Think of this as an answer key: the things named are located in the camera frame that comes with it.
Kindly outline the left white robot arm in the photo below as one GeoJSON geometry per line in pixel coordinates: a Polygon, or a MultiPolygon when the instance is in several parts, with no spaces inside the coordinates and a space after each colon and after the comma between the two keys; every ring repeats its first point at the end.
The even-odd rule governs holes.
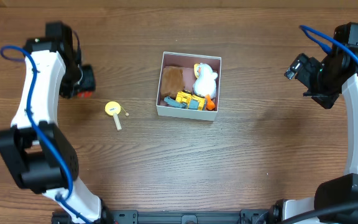
{"type": "Polygon", "coordinates": [[[42,194],[67,212],[67,218],[54,215],[52,223],[110,223],[102,200],[80,179],[76,151],[58,128],[59,91],[68,63],[56,46],[34,50],[31,44],[46,42],[0,49],[1,54],[19,51],[26,65],[17,113],[11,127],[0,130],[0,155],[19,188],[42,194]]]}

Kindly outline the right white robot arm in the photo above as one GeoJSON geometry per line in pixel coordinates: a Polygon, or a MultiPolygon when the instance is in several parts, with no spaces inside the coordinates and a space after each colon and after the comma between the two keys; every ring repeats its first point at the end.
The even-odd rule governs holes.
{"type": "Polygon", "coordinates": [[[270,222],[358,223],[358,49],[333,51],[321,62],[299,54],[285,76],[304,84],[305,95],[325,109],[344,97],[348,153],[343,176],[322,183],[312,197],[276,205],[270,222]]]}

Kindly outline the yellow toy truck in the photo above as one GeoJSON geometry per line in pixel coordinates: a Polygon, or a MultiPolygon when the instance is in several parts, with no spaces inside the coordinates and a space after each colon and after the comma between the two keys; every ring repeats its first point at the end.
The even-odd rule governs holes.
{"type": "Polygon", "coordinates": [[[164,98],[164,102],[169,106],[179,109],[188,110],[204,110],[206,106],[206,98],[201,95],[194,95],[190,91],[179,91],[176,98],[173,99],[170,96],[164,98]]]}

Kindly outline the brown plush toy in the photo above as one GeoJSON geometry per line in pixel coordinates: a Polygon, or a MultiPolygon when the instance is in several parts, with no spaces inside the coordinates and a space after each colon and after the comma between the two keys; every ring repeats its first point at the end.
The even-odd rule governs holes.
{"type": "Polygon", "coordinates": [[[180,67],[165,67],[162,73],[160,95],[175,99],[179,91],[184,90],[183,69],[180,67]]]}

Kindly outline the red toy ball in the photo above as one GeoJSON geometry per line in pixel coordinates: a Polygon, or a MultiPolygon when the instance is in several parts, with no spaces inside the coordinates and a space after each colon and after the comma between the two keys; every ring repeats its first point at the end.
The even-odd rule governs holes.
{"type": "Polygon", "coordinates": [[[79,97],[79,98],[89,98],[89,97],[92,96],[92,94],[93,94],[92,91],[81,91],[81,92],[79,92],[77,94],[77,97],[79,97]]]}

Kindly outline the white plush duck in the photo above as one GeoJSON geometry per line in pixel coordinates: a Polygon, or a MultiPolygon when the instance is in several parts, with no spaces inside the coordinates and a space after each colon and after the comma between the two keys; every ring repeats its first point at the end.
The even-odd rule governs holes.
{"type": "Polygon", "coordinates": [[[207,63],[194,64],[194,73],[196,77],[193,84],[194,93],[206,98],[207,110],[214,110],[216,105],[213,99],[215,99],[217,93],[216,79],[218,73],[214,72],[207,63]]]}

